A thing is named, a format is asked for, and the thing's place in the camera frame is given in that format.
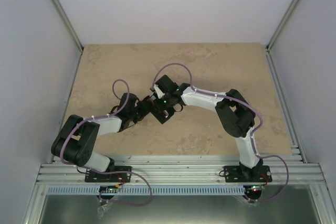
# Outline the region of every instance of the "gray wall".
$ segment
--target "gray wall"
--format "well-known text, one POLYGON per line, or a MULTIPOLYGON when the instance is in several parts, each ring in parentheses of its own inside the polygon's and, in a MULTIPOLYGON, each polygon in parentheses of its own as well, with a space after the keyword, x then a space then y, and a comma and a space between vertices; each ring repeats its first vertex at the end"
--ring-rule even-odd
POLYGON ((22 223, 79 54, 50 0, 0 0, 0 223, 22 223))
POLYGON ((302 0, 273 53, 308 160, 336 202, 336 2, 302 0))
POLYGON ((60 0, 82 44, 260 42, 291 0, 60 0))

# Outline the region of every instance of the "gray floor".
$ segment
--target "gray floor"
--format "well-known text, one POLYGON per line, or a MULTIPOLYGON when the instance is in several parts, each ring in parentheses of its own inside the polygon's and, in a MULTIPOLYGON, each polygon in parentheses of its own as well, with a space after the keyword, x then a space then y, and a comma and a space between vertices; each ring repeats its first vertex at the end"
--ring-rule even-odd
MULTIPOLYGON (((263 197, 279 187, 269 186, 263 197)), ((142 202, 145 197, 124 196, 123 200, 142 202)), ((100 203, 95 196, 48 196, 40 224, 92 223, 320 223, 310 191, 288 187, 278 199, 256 205, 241 196, 157 196, 147 206, 129 207, 114 204, 98 220, 100 203)))

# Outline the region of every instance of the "brown table surface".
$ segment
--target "brown table surface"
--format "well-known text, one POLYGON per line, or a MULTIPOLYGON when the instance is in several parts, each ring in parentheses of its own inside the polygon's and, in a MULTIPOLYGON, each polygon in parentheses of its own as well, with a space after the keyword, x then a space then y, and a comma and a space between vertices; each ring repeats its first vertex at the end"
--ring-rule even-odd
MULTIPOLYGON (((279 108, 275 88, 260 44, 138 44, 87 45, 75 79, 66 118, 102 115, 119 104, 111 90, 115 79, 128 82, 140 99, 157 71, 165 64, 180 62, 193 73, 200 89, 227 92, 237 89, 263 116, 256 132, 257 147, 264 154, 291 154, 290 141, 279 108)), ((189 83, 179 66, 163 71, 174 82, 189 83)), ((116 93, 126 91, 116 84, 116 93)), ((95 151, 105 155, 237 155, 216 113, 186 106, 161 125, 149 114, 137 125, 97 138, 95 151)))

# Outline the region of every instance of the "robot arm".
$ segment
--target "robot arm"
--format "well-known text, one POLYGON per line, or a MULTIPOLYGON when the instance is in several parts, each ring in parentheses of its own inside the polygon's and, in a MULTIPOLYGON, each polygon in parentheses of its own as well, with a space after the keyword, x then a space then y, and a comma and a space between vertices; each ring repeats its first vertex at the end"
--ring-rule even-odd
MULTIPOLYGON (((97 136, 116 133, 125 130, 130 122, 138 123, 148 113, 152 113, 163 124, 174 115, 175 106, 198 106, 216 112, 224 130, 235 138, 240 155, 240 169, 247 180, 254 177, 263 162, 252 148, 250 133, 254 127, 255 114, 240 103, 221 98, 220 95, 245 101, 242 95, 231 89, 229 92, 216 93, 206 90, 195 92, 188 83, 178 86, 168 76, 161 77, 152 89, 153 94, 140 101, 136 95, 130 94, 126 106, 116 116, 105 119, 95 119, 84 123, 75 135, 80 139, 70 139, 64 159, 81 167, 92 168, 100 172, 114 171, 114 160, 93 152, 97 136)), ((125 93, 118 108, 124 104, 125 93)), ((56 140, 51 152, 59 156, 65 138, 83 118, 72 115, 69 117, 56 140)))

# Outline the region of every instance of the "metal grate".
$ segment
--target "metal grate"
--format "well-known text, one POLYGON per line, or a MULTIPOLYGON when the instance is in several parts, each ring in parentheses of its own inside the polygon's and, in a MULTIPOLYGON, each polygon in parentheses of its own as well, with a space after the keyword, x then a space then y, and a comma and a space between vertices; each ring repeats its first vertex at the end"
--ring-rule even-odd
MULTIPOLYGON (((49 186, 48 195, 97 195, 100 186, 88 185, 64 185, 49 186)), ((152 186, 153 195, 243 195, 243 186, 152 186)), ((116 192, 110 190, 103 195, 149 195, 146 186, 124 186, 116 192)))

